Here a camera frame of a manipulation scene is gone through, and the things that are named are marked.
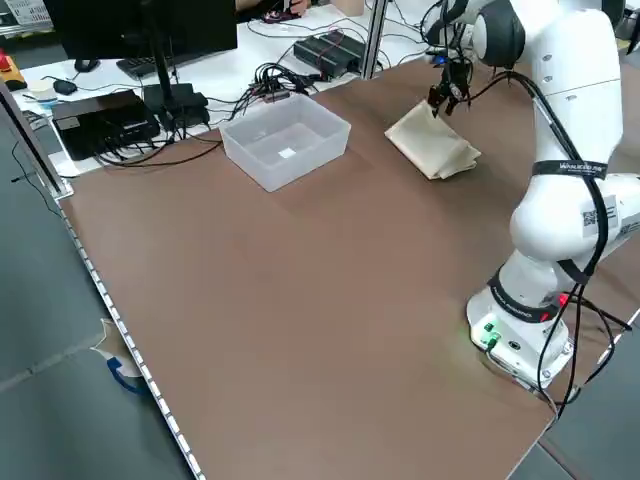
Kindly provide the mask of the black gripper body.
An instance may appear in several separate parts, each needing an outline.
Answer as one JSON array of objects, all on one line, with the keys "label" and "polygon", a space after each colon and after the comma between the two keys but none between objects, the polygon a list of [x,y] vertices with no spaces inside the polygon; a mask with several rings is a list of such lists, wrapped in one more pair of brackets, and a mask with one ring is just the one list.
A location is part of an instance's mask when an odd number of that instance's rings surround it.
[{"label": "black gripper body", "polygon": [[472,62],[465,57],[447,57],[443,62],[441,85],[449,96],[468,96]]}]

